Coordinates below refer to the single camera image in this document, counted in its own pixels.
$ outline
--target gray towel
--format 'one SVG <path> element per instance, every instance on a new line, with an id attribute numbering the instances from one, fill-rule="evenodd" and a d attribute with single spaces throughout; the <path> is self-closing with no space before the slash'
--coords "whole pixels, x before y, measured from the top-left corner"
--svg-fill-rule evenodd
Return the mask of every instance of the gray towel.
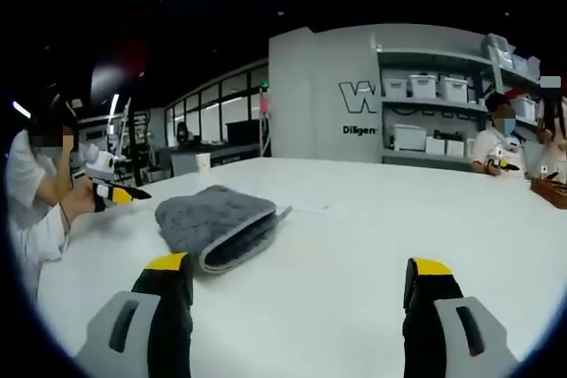
<path id="1" fill-rule="evenodd" d="M 190 197 L 173 197 L 156 209 L 161 235 L 172 252 L 188 252 L 197 270 L 227 272 L 267 248 L 290 208 L 214 185 Z"/>

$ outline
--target logo on wall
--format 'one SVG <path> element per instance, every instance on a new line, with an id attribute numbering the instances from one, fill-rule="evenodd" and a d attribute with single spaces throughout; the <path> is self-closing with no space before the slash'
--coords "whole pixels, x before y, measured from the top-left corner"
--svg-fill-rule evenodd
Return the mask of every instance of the logo on wall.
<path id="1" fill-rule="evenodd" d="M 378 96 L 376 86 L 372 87 L 369 81 L 339 83 L 338 88 L 343 94 L 346 110 L 351 114 L 361 114 L 366 110 L 371 114 L 378 112 Z"/>
<path id="2" fill-rule="evenodd" d="M 339 83 L 338 88 L 345 100 L 346 110 L 350 114 L 362 114 L 368 112 L 376 114 L 378 112 L 378 96 L 376 96 L 376 86 L 372 87 L 369 81 L 358 81 Z M 373 127 L 343 126 L 344 135 L 375 135 L 377 129 Z"/>

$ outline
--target black ceiling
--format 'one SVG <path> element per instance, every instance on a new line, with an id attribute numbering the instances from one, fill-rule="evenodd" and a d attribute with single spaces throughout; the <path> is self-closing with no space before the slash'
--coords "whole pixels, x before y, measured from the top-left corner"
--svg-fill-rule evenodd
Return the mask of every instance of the black ceiling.
<path id="1" fill-rule="evenodd" d="M 303 26 L 323 31 L 383 22 L 505 35 L 545 61 L 549 72 L 560 73 L 561 1 L 15 0 L 10 94 L 33 108 L 56 83 L 66 96 L 89 99 L 93 69 L 114 65 L 134 76 L 145 64 L 144 87 L 122 81 L 129 89 L 120 91 L 136 93 L 138 108 L 163 106 L 221 73 L 266 58 L 273 35 Z M 93 94 L 81 115 L 107 113 L 101 103 L 114 91 Z"/>

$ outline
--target face mask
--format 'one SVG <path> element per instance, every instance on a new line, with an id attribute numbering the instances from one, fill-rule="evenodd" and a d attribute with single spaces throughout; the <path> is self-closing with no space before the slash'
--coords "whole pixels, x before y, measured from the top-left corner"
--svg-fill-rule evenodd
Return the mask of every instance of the face mask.
<path id="1" fill-rule="evenodd" d="M 504 135 L 510 135 L 516 128 L 516 119 L 504 119 Z"/>

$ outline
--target white table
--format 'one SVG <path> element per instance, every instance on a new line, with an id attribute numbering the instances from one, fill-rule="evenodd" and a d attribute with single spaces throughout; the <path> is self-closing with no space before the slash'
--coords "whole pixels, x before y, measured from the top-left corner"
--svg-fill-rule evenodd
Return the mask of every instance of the white table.
<path id="1" fill-rule="evenodd" d="M 410 257 L 442 261 L 524 359 L 567 282 L 567 212 L 527 181 L 405 166 L 257 158 L 153 183 L 153 199 L 80 218 L 39 305 L 74 355 L 92 316 L 168 253 L 159 202 L 220 183 L 293 207 L 275 243 L 194 283 L 196 378 L 401 377 Z"/>

